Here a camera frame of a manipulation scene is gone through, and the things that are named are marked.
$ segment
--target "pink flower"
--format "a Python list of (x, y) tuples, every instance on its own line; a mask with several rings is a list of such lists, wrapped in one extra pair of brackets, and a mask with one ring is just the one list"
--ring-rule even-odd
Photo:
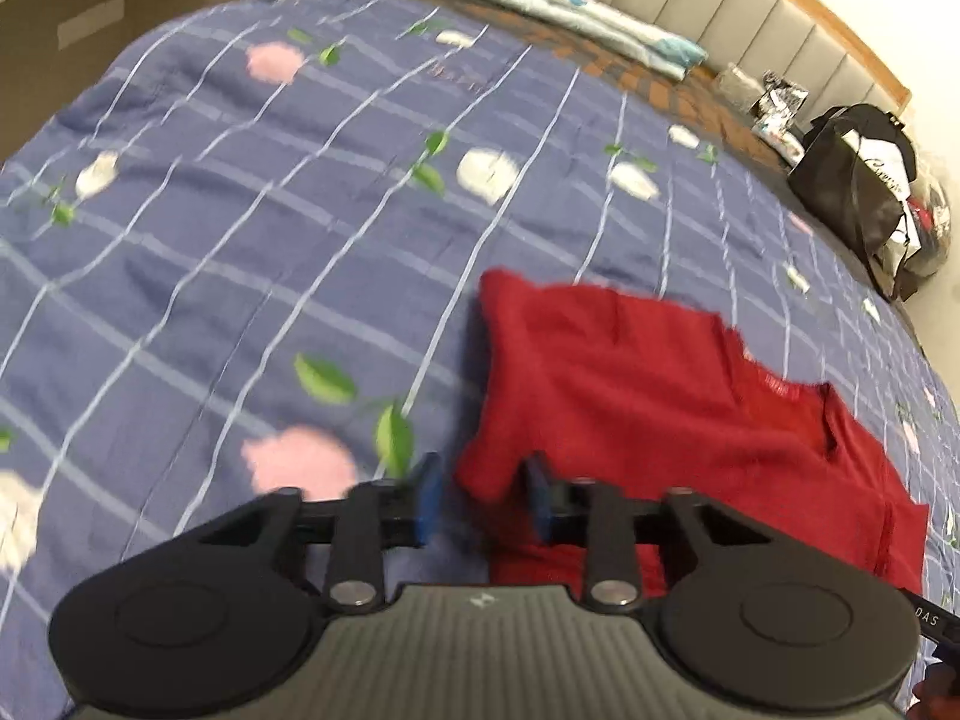
[(247, 72), (257, 81), (293, 83), (304, 64), (304, 54), (286, 43), (265, 43), (247, 50)]
[(243, 457), (253, 473), (253, 488), (302, 488), (304, 498), (342, 498), (356, 485), (356, 466), (347, 447), (333, 436), (307, 427), (292, 427), (270, 439), (244, 442)]

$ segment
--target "bedsheet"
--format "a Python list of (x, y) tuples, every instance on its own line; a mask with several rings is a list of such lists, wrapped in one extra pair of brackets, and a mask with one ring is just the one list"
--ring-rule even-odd
[[(455, 458), (492, 266), (719, 312), (768, 367), (831, 381), (931, 504), (925, 593), (952, 608), (943, 384), (803, 220), (672, 124), (424, 1), (246, 1), (134, 42), (0, 172), (0, 716), (64, 710), (51, 609), (253, 497), (245, 443), (323, 428), (370, 478), (387, 404), (415, 455)], [(455, 514), (391, 581), (482, 581)]]

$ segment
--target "red t-shirt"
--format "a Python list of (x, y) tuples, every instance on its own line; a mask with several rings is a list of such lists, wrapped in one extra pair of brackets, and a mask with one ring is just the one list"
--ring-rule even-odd
[[(830, 384), (782, 380), (716, 314), (673, 303), (505, 271), (484, 274), (481, 302), (493, 360), (457, 479), (483, 505), (493, 584), (579, 593), (584, 551), (534, 543), (515, 485), (541, 450), (560, 478), (646, 499), (693, 488), (920, 592), (928, 507)], [(655, 548), (637, 552), (644, 590), (663, 593)]]

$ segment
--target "silver bolt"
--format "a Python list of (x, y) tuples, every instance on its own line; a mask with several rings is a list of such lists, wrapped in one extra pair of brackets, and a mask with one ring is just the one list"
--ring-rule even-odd
[(637, 588), (628, 581), (604, 579), (590, 589), (593, 600), (605, 607), (625, 607), (637, 600)]
[(364, 607), (376, 599), (376, 590), (366, 581), (338, 581), (330, 589), (330, 598), (343, 607)]

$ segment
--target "padded headboard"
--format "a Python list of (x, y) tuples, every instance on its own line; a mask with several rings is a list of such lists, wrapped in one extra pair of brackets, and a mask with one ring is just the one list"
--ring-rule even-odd
[(707, 64), (759, 78), (776, 71), (810, 90), (800, 125), (833, 105), (873, 103), (901, 113), (910, 91), (819, 0), (599, 0), (694, 40)]

